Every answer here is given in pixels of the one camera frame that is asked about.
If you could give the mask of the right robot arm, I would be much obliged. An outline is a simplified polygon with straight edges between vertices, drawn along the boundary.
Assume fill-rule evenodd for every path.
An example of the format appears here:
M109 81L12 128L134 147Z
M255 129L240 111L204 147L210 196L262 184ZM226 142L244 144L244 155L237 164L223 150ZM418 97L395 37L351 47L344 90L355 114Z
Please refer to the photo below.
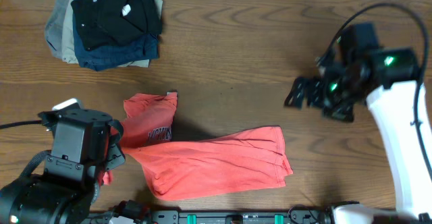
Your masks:
M392 210L343 202L311 215L314 223L430 223L431 126L420 67L411 48L386 49L371 23L351 25L337 35L342 60L329 53L320 74L295 79L285 106L322 110L325 117L351 123L362 103L379 129L391 174Z

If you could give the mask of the red t-shirt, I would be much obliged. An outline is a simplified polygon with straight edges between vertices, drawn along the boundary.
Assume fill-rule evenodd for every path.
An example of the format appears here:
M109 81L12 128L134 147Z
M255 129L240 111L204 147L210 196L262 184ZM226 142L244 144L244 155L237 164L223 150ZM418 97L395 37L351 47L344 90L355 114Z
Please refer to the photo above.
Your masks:
M280 188L293 173L279 126L200 141L174 141L178 95L137 93L124 101L122 151L136 160L161 200Z

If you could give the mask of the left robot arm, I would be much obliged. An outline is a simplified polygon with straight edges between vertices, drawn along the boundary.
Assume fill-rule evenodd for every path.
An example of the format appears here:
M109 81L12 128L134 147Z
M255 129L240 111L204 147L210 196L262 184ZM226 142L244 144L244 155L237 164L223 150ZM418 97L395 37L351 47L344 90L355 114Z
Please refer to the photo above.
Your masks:
M81 223L100 194L104 174L125 161L124 129L90 109L39 113L53 133L50 150L36 154L20 176L1 189L2 223Z

